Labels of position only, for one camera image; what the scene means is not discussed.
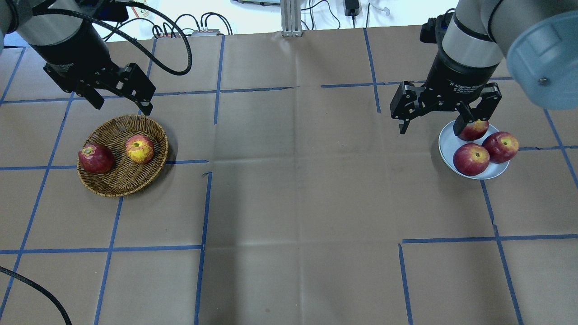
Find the apple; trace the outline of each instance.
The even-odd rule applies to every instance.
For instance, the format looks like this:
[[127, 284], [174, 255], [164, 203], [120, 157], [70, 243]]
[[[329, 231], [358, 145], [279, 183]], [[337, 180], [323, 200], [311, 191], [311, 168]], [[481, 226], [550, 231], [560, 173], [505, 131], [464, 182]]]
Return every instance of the apple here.
[[89, 173], [106, 173], [114, 165], [114, 155], [109, 148], [97, 143], [89, 143], [78, 152], [82, 168]]
[[490, 122], [477, 120], [466, 125], [464, 130], [460, 133], [460, 135], [458, 135], [458, 138], [464, 141], [478, 140], [479, 138], [483, 137], [484, 134], [486, 134], [488, 127], [490, 127]]
[[144, 135], [133, 135], [125, 145], [127, 156], [137, 164], [146, 164], [154, 156], [154, 144]]
[[490, 161], [494, 164], [505, 163], [512, 159], [520, 148], [518, 139], [503, 131], [491, 134], [481, 145], [488, 150]]
[[488, 168], [490, 153], [475, 143], [466, 143], [454, 153], [454, 166], [466, 176], [476, 176]]

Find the white plate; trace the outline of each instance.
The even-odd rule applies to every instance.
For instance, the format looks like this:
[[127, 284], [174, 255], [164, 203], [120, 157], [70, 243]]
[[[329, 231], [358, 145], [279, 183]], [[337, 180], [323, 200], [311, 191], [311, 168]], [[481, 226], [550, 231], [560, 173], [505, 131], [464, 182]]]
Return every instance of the white plate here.
[[[498, 129], [496, 129], [494, 126], [490, 124], [490, 127], [488, 128], [486, 134], [484, 134], [484, 136], [481, 137], [480, 139], [473, 141], [473, 143], [481, 145], [488, 136], [496, 132], [498, 132]], [[503, 162], [501, 164], [494, 164], [493, 162], [491, 162], [488, 168], [486, 168], [486, 170], [483, 171], [482, 173], [477, 174], [476, 176], [466, 176], [458, 172], [458, 170], [454, 166], [455, 151], [466, 143], [469, 142], [463, 141], [462, 139], [454, 135], [454, 121], [449, 122], [442, 129], [442, 132], [439, 134], [438, 146], [439, 146], [439, 153], [442, 155], [443, 162], [446, 163], [446, 165], [450, 167], [451, 170], [453, 170], [454, 172], [463, 177], [471, 179], [491, 179], [503, 173], [506, 170], [507, 166], [510, 164], [510, 161]]]

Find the power adapter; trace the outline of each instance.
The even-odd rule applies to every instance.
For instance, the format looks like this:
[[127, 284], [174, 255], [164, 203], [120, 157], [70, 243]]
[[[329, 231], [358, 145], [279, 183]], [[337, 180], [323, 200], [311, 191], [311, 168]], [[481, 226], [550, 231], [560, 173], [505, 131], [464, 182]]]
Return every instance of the power adapter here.
[[359, 0], [345, 0], [345, 16], [357, 16], [360, 13]]

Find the woven basket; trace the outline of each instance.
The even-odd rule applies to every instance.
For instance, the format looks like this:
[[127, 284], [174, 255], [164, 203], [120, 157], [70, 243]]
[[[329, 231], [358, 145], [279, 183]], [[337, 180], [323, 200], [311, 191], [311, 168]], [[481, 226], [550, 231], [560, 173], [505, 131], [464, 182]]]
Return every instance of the woven basket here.
[[[127, 157], [125, 144], [133, 135], [147, 136], [154, 143], [154, 157], [146, 164], [137, 164]], [[150, 184], [161, 172], [169, 153], [169, 141], [165, 130], [153, 119], [144, 115], [115, 117], [98, 127], [86, 141], [98, 143], [111, 149], [116, 160], [107, 173], [86, 172], [77, 163], [82, 183], [93, 193], [104, 197], [121, 197], [133, 194]]]

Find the bowl of fruit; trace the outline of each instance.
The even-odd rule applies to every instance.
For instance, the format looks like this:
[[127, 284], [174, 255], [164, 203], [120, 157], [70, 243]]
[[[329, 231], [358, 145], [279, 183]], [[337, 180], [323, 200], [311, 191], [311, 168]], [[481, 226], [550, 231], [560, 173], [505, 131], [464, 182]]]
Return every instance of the bowl of fruit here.
[[471, 179], [491, 179], [506, 171], [519, 148], [512, 134], [478, 120], [455, 136], [454, 123], [449, 122], [438, 138], [442, 160], [451, 170]]
[[168, 137], [160, 124], [144, 115], [123, 115], [88, 136], [78, 152], [77, 170], [93, 193], [121, 197], [150, 184], [168, 153]]

